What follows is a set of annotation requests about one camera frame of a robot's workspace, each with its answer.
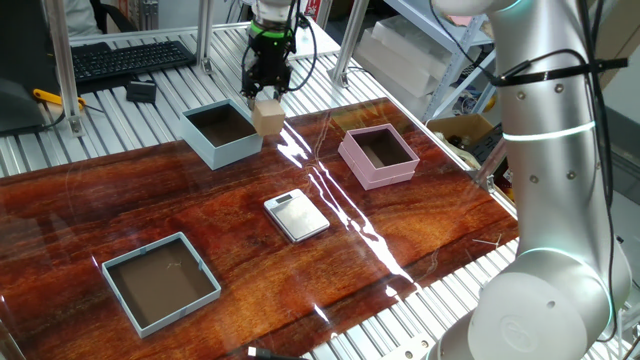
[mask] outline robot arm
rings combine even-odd
[[[499,74],[528,59],[541,58],[520,75],[588,59],[578,0],[435,4],[451,14],[488,14]],[[518,199],[517,259],[484,287],[476,310],[445,333],[429,360],[578,360],[611,328],[629,294],[629,265],[612,242],[591,79],[526,78],[498,88]]]
[[[242,58],[242,94],[251,108],[266,86],[274,87],[278,100],[290,91],[292,68],[287,57],[296,52],[297,27],[306,23],[300,19],[298,0],[258,0],[252,10],[249,46]]]

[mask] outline metal slatted floor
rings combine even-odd
[[[137,104],[126,101],[123,87],[83,94],[90,106],[102,112],[86,109],[82,124],[86,135],[75,138],[66,122],[53,129],[16,136],[0,137],[0,177],[21,174],[61,164],[153,146],[179,139],[181,112],[227,98],[245,104],[240,96],[240,62],[246,47],[246,24],[214,27],[211,50],[216,73],[206,75],[199,67],[165,69],[140,75],[140,80],[153,80],[158,85],[156,103]],[[85,38],[72,45],[106,41],[112,48],[181,40],[191,51],[196,50],[196,30],[152,31]],[[331,52],[336,44],[321,34],[320,53]],[[355,71],[349,75],[350,87],[332,85],[327,70],[335,66],[337,56],[319,56],[316,70],[302,90],[287,94],[282,106],[287,117],[303,115],[363,101],[389,97],[389,94],[371,76]],[[311,60],[292,61],[292,82],[299,83],[311,68]],[[266,92],[258,100],[267,99]],[[403,109],[418,126],[441,145],[462,168],[459,161],[445,146],[426,130],[415,117]],[[56,105],[40,105],[49,122],[53,122],[62,109]],[[502,198],[497,201],[515,216],[515,210]],[[336,335],[305,356],[316,360],[370,360],[379,359],[410,339],[425,337],[429,346],[444,334],[457,319],[475,308],[479,291],[484,283],[497,275],[515,259],[517,241],[501,246],[496,251],[473,261],[469,265],[424,288],[391,308],[367,319],[344,334]],[[624,351],[628,344],[623,344]],[[618,358],[618,343],[596,344],[584,359],[604,360]]]

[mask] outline pink box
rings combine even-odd
[[[390,124],[348,131],[338,152],[365,190],[411,179],[420,162]]]

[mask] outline reddish-brown wood surface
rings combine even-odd
[[[420,157],[364,191],[345,131],[391,123]],[[28,359],[301,355],[471,257],[517,223],[388,100],[289,119],[263,151],[211,171],[182,142],[0,180],[0,319]],[[299,188],[331,227],[292,245],[263,202]],[[182,231],[223,290],[145,339],[103,279],[109,259]],[[322,309],[328,322],[314,307]]]

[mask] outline computer monitor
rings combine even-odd
[[[60,87],[41,0],[0,0],[0,54],[0,135],[44,124],[30,94],[60,94]]]

